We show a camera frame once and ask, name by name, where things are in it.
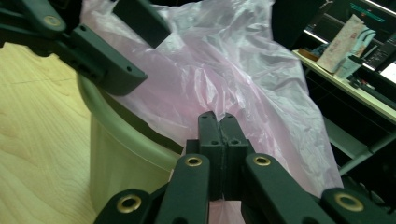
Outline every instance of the screw hole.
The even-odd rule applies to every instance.
[[[241,142],[239,142],[238,140],[232,140],[232,141],[231,141],[231,144],[232,144],[232,145],[238,145],[239,143],[241,143]]]
[[[202,164],[202,160],[198,157],[190,157],[186,159],[186,164],[188,166],[199,166]]]
[[[126,195],[119,199],[117,209],[121,213],[132,213],[137,210],[142,204],[142,200],[134,194]]]
[[[271,161],[265,157],[256,157],[254,158],[254,163],[260,165],[260,166],[267,166],[271,164]]]

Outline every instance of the pink plastic bag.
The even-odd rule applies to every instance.
[[[111,14],[114,4],[84,0],[81,17],[148,74],[135,91],[115,99],[153,130],[183,146],[198,137],[200,114],[214,111],[220,120],[230,113],[255,150],[278,159],[306,191],[320,196],[342,187],[300,61],[272,41],[272,0],[156,6],[173,32],[156,49]],[[227,217],[231,211],[239,208],[212,203],[210,220],[239,223],[242,219]]]

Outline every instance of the light wood surface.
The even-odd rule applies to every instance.
[[[0,49],[0,223],[92,223],[90,112],[56,56]]]
[[[333,76],[332,74],[321,68],[319,65],[317,65],[314,61],[309,60],[304,56],[302,56],[301,54],[299,54],[298,50],[294,50],[293,54],[296,55],[302,61],[303,64],[308,66],[310,69],[314,70],[320,76],[330,81],[336,87],[338,87],[342,91],[345,91],[346,93],[348,93],[358,101],[362,102],[363,104],[367,105],[369,108],[374,110],[375,113],[381,115],[383,118],[396,124],[396,111],[394,109],[380,102],[379,100],[374,98],[374,96],[370,95],[366,91],[363,91],[362,89],[353,88],[352,86],[349,85],[349,81]]]

